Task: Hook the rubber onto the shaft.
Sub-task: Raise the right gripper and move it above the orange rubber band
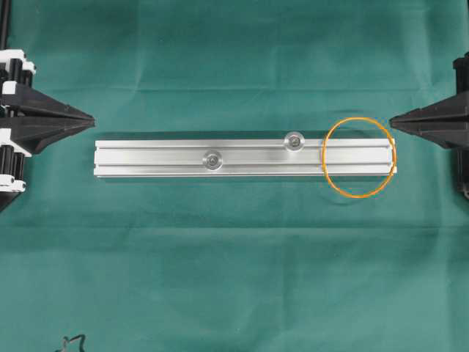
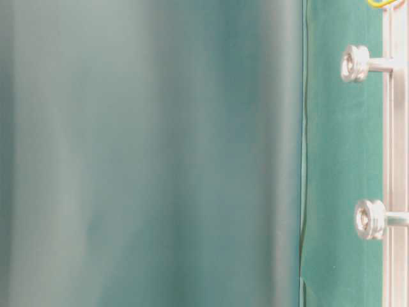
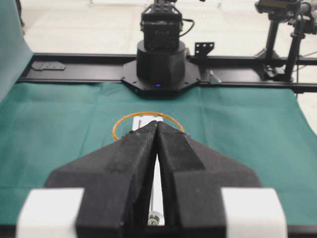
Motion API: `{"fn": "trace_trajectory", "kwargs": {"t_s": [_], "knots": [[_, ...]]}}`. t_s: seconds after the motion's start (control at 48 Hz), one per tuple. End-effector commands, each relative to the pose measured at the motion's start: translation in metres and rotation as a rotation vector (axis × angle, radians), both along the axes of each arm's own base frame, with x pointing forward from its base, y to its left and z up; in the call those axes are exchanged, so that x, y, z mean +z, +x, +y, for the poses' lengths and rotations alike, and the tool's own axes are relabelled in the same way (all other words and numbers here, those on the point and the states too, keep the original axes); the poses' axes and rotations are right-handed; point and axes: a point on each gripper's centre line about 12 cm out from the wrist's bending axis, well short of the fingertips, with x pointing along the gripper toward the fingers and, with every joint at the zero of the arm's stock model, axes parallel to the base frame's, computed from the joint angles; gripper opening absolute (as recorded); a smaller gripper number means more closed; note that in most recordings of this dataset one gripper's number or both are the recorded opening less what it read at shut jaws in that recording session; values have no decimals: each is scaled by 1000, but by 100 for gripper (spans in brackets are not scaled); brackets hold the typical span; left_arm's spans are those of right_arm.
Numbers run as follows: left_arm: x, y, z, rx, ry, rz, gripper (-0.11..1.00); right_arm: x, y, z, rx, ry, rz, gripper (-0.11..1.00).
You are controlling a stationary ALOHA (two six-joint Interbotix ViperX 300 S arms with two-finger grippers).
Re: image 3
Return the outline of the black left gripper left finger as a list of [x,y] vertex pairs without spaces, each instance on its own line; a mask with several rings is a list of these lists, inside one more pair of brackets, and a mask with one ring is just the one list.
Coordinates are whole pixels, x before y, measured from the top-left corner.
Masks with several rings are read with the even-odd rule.
[[46,188],[84,189],[78,233],[141,233],[148,222],[158,122],[61,166]]

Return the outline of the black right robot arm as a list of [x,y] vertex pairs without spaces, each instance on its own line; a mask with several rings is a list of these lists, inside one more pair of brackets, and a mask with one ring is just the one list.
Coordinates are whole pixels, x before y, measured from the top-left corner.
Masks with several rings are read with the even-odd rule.
[[[171,89],[196,72],[180,41],[182,25],[182,14],[169,0],[157,0],[142,13],[144,39],[136,59],[142,82]],[[160,161],[166,232],[245,238],[260,227],[264,188],[251,168],[163,122],[127,135],[122,146],[136,206],[149,207],[155,161]]]

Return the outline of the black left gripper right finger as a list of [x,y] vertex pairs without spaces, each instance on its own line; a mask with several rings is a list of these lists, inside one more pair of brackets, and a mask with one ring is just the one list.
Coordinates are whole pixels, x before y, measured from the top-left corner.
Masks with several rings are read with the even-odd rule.
[[251,168],[188,135],[158,123],[158,159],[165,223],[180,228],[224,228],[222,187],[261,187]]

